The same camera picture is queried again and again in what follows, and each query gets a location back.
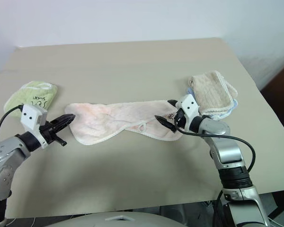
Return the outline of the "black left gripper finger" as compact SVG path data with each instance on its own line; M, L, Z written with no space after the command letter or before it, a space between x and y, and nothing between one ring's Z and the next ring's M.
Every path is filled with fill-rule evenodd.
M72 123L75 115L62 115L55 119L55 131L61 131Z
M64 126L64 125L69 125L72 123L72 121L74 120L75 115L74 114L63 114L59 117L57 117L56 119L52 120L52 124L55 126Z

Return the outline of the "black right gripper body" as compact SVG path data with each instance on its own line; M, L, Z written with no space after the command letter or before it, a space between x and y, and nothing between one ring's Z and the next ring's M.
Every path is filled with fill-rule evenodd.
M174 117L174 125L177 130L189 130L190 116L183 108L179 108L176 116Z

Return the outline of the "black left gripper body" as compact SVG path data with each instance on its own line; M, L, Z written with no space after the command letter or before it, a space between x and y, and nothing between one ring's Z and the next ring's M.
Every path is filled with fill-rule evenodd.
M64 141L57 135L59 131L55 131L55 125L52 124L52 121L46 122L45 125L40 126L39 131L47 144L51 144L54 141L58 142L62 146L65 146L67 144L66 141Z

